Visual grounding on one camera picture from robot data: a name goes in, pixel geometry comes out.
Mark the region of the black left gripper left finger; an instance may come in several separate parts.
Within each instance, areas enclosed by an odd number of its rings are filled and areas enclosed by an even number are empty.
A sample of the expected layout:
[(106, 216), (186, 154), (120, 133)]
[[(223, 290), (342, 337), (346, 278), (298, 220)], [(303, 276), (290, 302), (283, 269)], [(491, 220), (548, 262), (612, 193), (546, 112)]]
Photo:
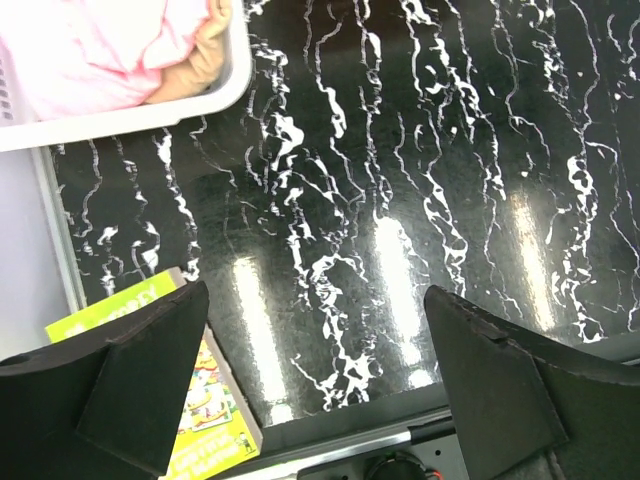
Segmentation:
[(4, 479), (166, 474), (204, 334), (190, 283), (100, 327), (1, 363)]

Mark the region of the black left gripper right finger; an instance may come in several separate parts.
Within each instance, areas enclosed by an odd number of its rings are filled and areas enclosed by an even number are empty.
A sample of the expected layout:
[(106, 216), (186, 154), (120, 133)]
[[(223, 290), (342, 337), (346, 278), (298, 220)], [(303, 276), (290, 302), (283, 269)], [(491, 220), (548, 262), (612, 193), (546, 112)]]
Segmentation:
[(558, 343), (438, 286), (424, 309), (470, 478), (638, 478), (638, 367)]

